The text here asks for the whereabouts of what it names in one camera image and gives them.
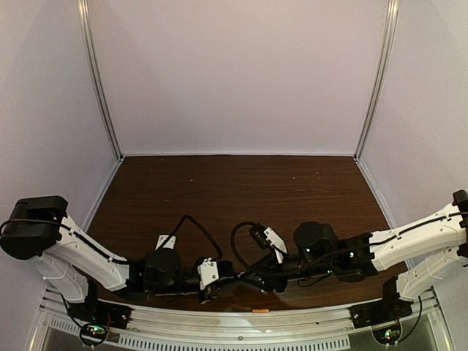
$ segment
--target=wood grain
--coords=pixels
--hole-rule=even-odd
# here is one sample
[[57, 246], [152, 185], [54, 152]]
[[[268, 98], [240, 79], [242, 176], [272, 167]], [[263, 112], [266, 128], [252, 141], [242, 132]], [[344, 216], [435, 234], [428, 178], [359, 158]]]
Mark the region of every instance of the wood grain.
[[[366, 181], [351, 157], [310, 156], [171, 156], [127, 157], [113, 180], [89, 230], [117, 254], [141, 258], [154, 249], [184, 214], [202, 223], [235, 261], [229, 236], [233, 226], [252, 220], [271, 226], [295, 252], [294, 229], [305, 221], [330, 223], [338, 237], [349, 238], [387, 227]], [[262, 256], [248, 234], [238, 238], [250, 262]], [[191, 224], [179, 234], [176, 249], [185, 268], [202, 255], [215, 256], [209, 242]], [[195, 297], [165, 304], [151, 298], [142, 304], [197, 311], [304, 309], [354, 303], [382, 294], [382, 284], [405, 270], [403, 264], [361, 283], [334, 277], [311, 288], [291, 283], [282, 294], [261, 294], [236, 284], [206, 305]], [[118, 301], [101, 291], [101, 297]]]

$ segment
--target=white wall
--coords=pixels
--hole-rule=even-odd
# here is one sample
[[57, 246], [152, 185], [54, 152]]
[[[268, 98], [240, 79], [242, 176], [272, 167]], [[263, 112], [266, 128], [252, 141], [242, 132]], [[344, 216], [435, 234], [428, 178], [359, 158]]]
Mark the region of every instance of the white wall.
[[[363, 161], [397, 225], [435, 212], [458, 189], [468, 190], [465, 1], [400, 1], [393, 54]], [[456, 350], [465, 350], [467, 269], [436, 290]]]
[[[58, 194], [82, 224], [116, 162], [76, 1], [3, 1], [0, 23], [0, 221], [21, 197]], [[3, 252], [0, 266], [0, 348], [24, 350], [45, 284]]]
[[386, 0], [90, 1], [125, 154], [353, 154]]

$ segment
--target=ventilation grille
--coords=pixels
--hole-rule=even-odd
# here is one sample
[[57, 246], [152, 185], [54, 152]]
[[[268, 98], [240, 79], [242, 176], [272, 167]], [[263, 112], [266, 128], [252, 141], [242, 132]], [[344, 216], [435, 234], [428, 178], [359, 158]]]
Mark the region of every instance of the ventilation grille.
[[[50, 327], [74, 335], [78, 335], [79, 332], [78, 326], [76, 326], [71, 320], [65, 320], [55, 316], [50, 319]], [[121, 332], [116, 344], [120, 347], [138, 351], [339, 351], [351, 348], [348, 336], [301, 342], [300, 344], [272, 344], [270, 346], [265, 345], [261, 347], [252, 347], [251, 345], [246, 345], [245, 347], [229, 345], [222, 347], [217, 347], [216, 345], [199, 345], [194, 347], [181, 342], [140, 338], [138, 336], [125, 335], [124, 333], [125, 331]]]

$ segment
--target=vertical metal post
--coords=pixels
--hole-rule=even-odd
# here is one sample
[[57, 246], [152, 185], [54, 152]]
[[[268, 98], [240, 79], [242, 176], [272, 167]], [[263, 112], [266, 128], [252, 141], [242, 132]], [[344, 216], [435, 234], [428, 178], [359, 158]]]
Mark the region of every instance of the vertical metal post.
[[374, 115], [377, 110], [380, 95], [382, 93], [385, 73], [387, 72], [388, 63], [390, 62], [393, 41], [395, 39], [398, 12], [399, 0], [388, 0], [388, 11], [383, 32], [382, 48], [380, 49], [379, 64], [377, 67], [377, 74], [375, 76], [374, 88], [372, 89], [371, 100], [367, 108], [366, 120], [364, 121], [363, 130], [355, 152], [356, 160], [359, 160], [362, 157], [364, 147], [366, 146], [367, 138], [371, 130], [372, 121], [374, 120]]
[[96, 93], [97, 103], [101, 112], [102, 121], [112, 147], [114, 157], [116, 160], [122, 158], [122, 152], [118, 145], [116, 131], [114, 130], [112, 120], [110, 119], [109, 108], [104, 95], [104, 88], [102, 86], [101, 75], [99, 73], [99, 66], [97, 64], [96, 51], [94, 49], [93, 34], [91, 31], [91, 19], [89, 17], [88, 0], [78, 0], [78, 11], [80, 14], [81, 29], [83, 31], [83, 38], [85, 49], [88, 56], [89, 71], [93, 81], [94, 92]]

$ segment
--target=dark brown wood floor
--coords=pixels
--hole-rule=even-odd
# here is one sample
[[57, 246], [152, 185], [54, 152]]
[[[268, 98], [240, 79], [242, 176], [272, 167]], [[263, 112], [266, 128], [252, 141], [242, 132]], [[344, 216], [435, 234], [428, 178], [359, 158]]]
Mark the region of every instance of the dark brown wood floor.
[[[351, 157], [302, 156], [172, 156], [127, 157], [113, 180], [89, 230], [113, 252], [139, 259], [154, 250], [160, 233], [170, 232], [181, 216], [191, 214], [219, 242], [224, 258], [235, 261], [229, 237], [242, 221], [271, 226], [295, 252], [294, 229], [305, 221], [330, 223], [338, 237], [349, 238], [387, 227], [359, 169]], [[238, 245], [249, 262], [262, 252], [247, 233]], [[216, 252], [191, 224], [178, 234], [176, 249], [189, 269], [199, 256]], [[304, 309], [378, 298], [382, 284], [405, 270], [397, 265], [361, 283], [335, 277], [311, 288], [290, 283], [282, 294], [261, 294], [244, 284], [222, 290], [206, 305], [196, 297], [147, 306], [197, 311]], [[100, 292], [106, 299], [118, 299]]]

